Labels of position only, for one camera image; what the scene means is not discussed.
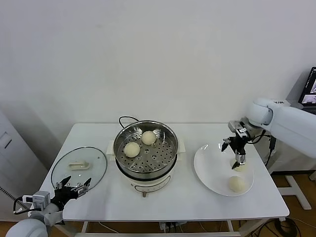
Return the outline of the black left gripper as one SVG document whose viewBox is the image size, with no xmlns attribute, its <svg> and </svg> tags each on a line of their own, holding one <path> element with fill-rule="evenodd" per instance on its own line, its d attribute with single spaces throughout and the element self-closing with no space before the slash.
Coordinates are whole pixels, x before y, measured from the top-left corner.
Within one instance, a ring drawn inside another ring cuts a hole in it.
<svg viewBox="0 0 316 237">
<path fill-rule="evenodd" d="M 91 178 L 86 180 L 82 185 L 76 187 L 65 187 L 66 184 L 71 179 L 71 176 L 68 176 L 56 183 L 54 190 L 54 204 L 56 205 L 65 205 L 68 201 L 72 199 L 77 199 L 85 195 L 90 186 Z"/>
</svg>

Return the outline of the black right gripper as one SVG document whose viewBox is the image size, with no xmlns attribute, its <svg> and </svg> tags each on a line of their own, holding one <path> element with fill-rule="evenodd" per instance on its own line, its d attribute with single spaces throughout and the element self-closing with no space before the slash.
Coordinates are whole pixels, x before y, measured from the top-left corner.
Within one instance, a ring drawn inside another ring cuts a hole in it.
<svg viewBox="0 0 316 237">
<path fill-rule="evenodd" d="M 235 153 L 236 161 L 232 165 L 232 169 L 245 165 L 246 151 L 244 147 L 247 144 L 247 137 L 240 137 L 239 135 L 236 135 L 234 137 L 225 138 L 223 141 L 224 143 L 222 144 L 221 151 L 224 151 L 228 146 L 230 146 Z"/>
</svg>

